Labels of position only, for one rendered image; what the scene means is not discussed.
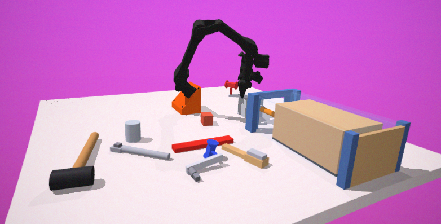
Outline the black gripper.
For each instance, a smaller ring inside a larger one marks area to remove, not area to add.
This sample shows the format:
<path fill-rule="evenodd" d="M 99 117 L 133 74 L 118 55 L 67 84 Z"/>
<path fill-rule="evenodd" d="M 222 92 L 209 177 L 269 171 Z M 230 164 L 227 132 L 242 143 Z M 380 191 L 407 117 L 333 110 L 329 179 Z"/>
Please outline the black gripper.
<path fill-rule="evenodd" d="M 252 68 L 240 66 L 240 74 L 238 76 L 238 80 L 239 80 L 238 87 L 241 98 L 244 97 L 246 90 L 252 87 L 252 83 L 249 81 L 251 73 L 252 73 Z"/>

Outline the black mallet with wooden handle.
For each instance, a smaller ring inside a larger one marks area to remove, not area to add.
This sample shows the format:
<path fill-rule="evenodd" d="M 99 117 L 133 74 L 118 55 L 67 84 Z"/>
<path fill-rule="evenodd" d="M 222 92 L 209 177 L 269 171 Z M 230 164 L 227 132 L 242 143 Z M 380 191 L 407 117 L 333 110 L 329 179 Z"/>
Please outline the black mallet with wooden handle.
<path fill-rule="evenodd" d="M 49 188 L 51 191 L 85 187 L 94 184 L 95 168 L 94 166 L 86 166 L 86 164 L 98 138 L 99 134 L 97 132 L 90 134 L 73 168 L 51 171 L 49 177 Z"/>

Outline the wooden brush with grey bristles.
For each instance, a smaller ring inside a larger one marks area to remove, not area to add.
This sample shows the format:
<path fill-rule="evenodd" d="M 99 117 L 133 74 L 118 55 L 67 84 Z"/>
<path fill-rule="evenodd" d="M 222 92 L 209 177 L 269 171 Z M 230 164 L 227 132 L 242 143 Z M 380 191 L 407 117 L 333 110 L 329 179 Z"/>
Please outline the wooden brush with grey bristles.
<path fill-rule="evenodd" d="M 267 157 L 268 155 L 254 148 L 243 151 L 239 148 L 225 143 L 222 145 L 222 149 L 244 159 L 245 162 L 250 163 L 258 168 L 263 169 L 264 167 L 269 165 L 270 158 Z"/>

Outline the grey metal rod with square end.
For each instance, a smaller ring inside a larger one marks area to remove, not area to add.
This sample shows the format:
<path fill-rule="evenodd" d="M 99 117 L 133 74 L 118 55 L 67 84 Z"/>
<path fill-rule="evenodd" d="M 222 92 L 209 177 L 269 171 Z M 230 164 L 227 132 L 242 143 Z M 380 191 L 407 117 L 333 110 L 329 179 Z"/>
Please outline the grey metal rod with square end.
<path fill-rule="evenodd" d="M 115 144 L 113 144 L 110 147 L 110 152 L 114 152 L 114 153 L 128 152 L 128 153 L 134 153 L 137 155 L 155 157 L 155 158 L 164 159 L 164 160 L 169 160 L 169 158 L 170 158 L 169 153 L 126 146 L 120 142 L 116 142 Z"/>

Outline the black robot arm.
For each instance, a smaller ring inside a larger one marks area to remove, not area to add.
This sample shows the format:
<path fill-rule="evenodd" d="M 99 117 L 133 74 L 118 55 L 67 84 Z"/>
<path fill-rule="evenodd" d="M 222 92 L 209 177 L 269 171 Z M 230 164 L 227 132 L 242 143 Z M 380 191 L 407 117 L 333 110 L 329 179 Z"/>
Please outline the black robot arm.
<path fill-rule="evenodd" d="M 185 97 L 190 98 L 192 94 L 197 90 L 195 87 L 191 86 L 187 79 L 189 77 L 189 65 L 195 54 L 195 51 L 199 43 L 203 40 L 205 35 L 212 34 L 220 31 L 225 36 L 227 36 L 234 43 L 238 44 L 243 52 L 239 53 L 238 56 L 241 58 L 241 66 L 252 68 L 254 65 L 256 68 L 268 68 L 269 66 L 269 55 L 258 54 L 258 48 L 254 40 L 244 37 L 237 31 L 229 27 L 221 19 L 217 20 L 196 20 L 193 24 L 192 35 L 184 57 L 181 64 L 174 71 L 174 83 L 175 91 L 182 92 Z M 253 72 L 250 75 L 249 81 L 255 81 L 258 84 L 261 83 L 263 77 L 260 75 L 259 71 Z"/>

